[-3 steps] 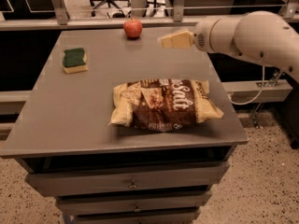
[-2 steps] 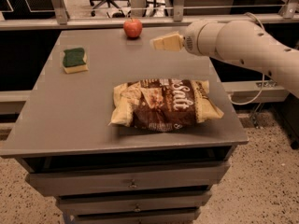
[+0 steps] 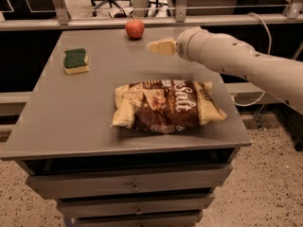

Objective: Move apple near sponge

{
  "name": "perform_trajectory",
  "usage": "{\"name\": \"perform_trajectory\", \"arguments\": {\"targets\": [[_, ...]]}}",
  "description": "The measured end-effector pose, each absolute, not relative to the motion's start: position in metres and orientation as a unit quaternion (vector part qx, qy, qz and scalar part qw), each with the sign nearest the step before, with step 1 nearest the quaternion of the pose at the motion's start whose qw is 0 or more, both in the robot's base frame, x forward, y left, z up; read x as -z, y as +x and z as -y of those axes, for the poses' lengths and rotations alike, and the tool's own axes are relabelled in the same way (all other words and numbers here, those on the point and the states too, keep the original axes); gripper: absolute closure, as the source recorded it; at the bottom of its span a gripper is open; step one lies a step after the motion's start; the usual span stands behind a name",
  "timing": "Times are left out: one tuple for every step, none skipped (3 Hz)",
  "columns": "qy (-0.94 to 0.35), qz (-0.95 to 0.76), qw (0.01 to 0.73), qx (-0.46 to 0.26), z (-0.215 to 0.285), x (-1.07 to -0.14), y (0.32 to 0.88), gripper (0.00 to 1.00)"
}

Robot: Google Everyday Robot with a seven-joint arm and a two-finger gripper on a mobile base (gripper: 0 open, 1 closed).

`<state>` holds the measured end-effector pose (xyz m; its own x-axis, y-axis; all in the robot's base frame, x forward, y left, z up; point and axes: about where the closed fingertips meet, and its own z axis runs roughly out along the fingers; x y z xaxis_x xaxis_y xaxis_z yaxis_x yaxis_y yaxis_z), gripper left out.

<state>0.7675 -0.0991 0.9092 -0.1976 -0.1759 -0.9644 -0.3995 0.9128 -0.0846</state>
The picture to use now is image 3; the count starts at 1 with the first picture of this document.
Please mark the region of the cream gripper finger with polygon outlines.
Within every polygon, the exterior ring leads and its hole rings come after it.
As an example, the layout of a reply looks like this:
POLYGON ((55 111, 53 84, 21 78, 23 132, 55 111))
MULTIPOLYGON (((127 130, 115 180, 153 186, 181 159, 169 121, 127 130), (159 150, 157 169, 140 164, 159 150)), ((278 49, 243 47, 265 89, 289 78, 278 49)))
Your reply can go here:
POLYGON ((173 56, 176 53, 176 44, 172 39, 154 41, 148 44, 148 48, 153 54, 173 56))

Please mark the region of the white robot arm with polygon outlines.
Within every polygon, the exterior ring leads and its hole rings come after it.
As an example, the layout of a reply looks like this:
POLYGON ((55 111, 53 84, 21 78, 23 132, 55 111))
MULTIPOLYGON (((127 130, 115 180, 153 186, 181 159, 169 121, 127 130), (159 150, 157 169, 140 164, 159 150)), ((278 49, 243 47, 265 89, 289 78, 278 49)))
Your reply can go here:
POLYGON ((200 27, 183 31, 175 40, 151 42, 148 48, 155 54, 176 54, 211 71, 245 79, 303 114, 302 61, 263 54, 233 36, 200 27))

